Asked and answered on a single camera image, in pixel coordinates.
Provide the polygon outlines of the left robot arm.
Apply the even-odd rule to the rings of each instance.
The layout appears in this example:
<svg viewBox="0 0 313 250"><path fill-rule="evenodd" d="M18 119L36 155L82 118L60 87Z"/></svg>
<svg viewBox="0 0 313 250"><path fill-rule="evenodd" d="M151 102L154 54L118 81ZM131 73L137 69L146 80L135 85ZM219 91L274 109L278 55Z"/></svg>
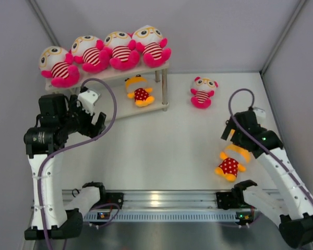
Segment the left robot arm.
<svg viewBox="0 0 313 250"><path fill-rule="evenodd" d="M84 184L68 207L64 206L61 189L63 150L69 135L79 133L92 139L105 129L106 114L102 112L92 123L98 99L94 91L70 97L40 97L36 124L23 138L34 188L34 215L31 227L25 231L26 240L76 238L81 234L84 215L93 206L106 205L107 195L101 182Z"/></svg>

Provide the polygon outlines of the orange plush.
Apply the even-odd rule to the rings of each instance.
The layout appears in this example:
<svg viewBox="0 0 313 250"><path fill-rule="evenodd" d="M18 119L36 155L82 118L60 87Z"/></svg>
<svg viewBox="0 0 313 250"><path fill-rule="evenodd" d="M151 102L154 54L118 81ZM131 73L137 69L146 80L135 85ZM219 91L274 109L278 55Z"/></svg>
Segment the orange plush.
<svg viewBox="0 0 313 250"><path fill-rule="evenodd" d="M137 107L146 107L155 101L151 95L153 88L148 86L148 81L142 75L137 74L125 79L127 97L134 101Z"/></svg>
<svg viewBox="0 0 313 250"><path fill-rule="evenodd" d="M215 168L215 174L234 182L239 172L246 171L246 164L251 161L251 153L239 146L229 144L219 154L221 163Z"/></svg>

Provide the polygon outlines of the pink panda plush top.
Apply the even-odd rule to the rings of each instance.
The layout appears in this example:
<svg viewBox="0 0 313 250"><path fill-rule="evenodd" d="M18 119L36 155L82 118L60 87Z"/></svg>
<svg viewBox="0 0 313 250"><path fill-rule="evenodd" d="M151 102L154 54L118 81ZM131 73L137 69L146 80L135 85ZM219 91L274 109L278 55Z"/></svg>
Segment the pink panda plush top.
<svg viewBox="0 0 313 250"><path fill-rule="evenodd" d="M207 109L211 106L211 97L214 96L218 87L219 84L210 78L195 77L190 88L191 104L199 109Z"/></svg>

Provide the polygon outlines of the pink panda plush face down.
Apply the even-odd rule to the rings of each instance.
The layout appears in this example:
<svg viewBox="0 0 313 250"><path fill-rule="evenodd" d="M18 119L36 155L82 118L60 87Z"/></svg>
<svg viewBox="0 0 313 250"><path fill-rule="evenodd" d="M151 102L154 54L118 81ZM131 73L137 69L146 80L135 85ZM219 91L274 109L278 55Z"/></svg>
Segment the pink panda plush face down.
<svg viewBox="0 0 313 250"><path fill-rule="evenodd" d="M103 48L103 41L98 37L83 35L75 39L70 52L83 71L99 73L110 65L110 56Z"/></svg>

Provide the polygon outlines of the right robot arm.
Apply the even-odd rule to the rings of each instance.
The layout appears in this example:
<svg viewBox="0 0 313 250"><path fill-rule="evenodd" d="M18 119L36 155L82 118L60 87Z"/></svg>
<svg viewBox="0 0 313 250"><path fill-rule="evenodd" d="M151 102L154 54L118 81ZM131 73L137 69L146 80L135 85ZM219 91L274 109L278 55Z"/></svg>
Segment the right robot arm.
<svg viewBox="0 0 313 250"><path fill-rule="evenodd" d="M260 163L282 201L263 191L252 180L242 181L231 189L237 206L258 209L277 227L286 244L299 248L313 242L313 195L293 168L278 135L263 128L253 109L231 114L221 136L233 145L248 150Z"/></svg>

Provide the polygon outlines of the orange plush top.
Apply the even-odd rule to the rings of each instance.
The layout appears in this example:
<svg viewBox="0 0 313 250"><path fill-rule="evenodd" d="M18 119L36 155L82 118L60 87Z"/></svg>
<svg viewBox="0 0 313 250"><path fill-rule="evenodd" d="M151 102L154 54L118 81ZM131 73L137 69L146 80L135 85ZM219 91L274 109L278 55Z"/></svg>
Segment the orange plush top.
<svg viewBox="0 0 313 250"><path fill-rule="evenodd" d="M137 74L125 79L127 97L134 101L137 107L146 107L155 101L151 95L153 88L148 86L148 81L142 75Z"/></svg>

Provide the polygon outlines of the orange plush bottom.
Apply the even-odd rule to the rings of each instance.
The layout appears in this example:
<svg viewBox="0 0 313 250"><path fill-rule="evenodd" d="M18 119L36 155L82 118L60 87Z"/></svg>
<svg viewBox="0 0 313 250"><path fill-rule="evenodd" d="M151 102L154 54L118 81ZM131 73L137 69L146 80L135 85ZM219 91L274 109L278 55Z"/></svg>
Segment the orange plush bottom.
<svg viewBox="0 0 313 250"><path fill-rule="evenodd" d="M239 172L246 171L246 164L251 161L251 153L239 146L229 144L219 154L221 163L215 168L215 174L234 182Z"/></svg>

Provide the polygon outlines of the pink panda plush with glasses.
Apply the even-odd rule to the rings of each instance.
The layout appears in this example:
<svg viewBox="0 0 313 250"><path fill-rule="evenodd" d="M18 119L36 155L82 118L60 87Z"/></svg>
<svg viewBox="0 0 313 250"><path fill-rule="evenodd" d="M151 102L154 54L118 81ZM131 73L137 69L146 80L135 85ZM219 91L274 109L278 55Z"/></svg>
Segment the pink panda plush with glasses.
<svg viewBox="0 0 313 250"><path fill-rule="evenodd" d="M172 54L167 46L168 40L156 27L145 25L132 34L136 50L142 55L143 62L150 68L166 63Z"/></svg>

